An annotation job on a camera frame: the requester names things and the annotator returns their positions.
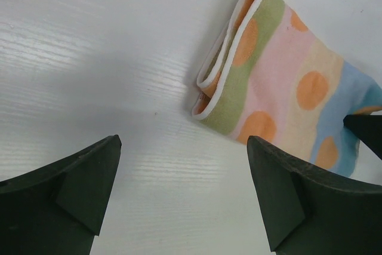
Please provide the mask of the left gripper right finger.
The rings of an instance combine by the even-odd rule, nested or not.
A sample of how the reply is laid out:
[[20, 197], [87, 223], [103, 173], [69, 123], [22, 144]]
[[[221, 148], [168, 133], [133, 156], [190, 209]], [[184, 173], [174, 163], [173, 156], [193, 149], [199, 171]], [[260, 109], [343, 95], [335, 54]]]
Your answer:
[[272, 252], [381, 253], [381, 186], [319, 168], [257, 136], [247, 152]]

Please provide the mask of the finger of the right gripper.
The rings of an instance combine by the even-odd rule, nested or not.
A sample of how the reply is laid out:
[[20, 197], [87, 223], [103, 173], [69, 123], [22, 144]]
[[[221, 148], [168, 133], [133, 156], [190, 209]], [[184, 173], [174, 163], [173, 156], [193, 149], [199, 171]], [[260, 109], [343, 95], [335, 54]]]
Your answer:
[[382, 153], [382, 115], [347, 115], [344, 126], [369, 147], [380, 159]]

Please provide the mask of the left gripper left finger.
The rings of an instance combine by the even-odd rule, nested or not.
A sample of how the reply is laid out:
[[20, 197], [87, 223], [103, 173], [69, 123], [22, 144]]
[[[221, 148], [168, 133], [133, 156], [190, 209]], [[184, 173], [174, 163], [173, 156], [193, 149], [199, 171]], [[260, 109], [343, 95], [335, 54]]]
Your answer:
[[1, 182], [1, 254], [90, 254], [121, 156], [119, 136]]

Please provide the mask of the orange polka dot towel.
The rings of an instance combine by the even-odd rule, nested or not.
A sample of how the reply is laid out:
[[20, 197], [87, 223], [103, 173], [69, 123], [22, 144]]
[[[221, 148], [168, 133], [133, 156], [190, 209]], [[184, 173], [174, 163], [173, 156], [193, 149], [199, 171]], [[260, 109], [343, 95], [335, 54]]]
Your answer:
[[341, 176], [359, 139], [348, 115], [381, 110], [381, 87], [333, 52], [283, 0], [238, 0], [204, 61], [192, 116], [246, 143], [259, 136]]

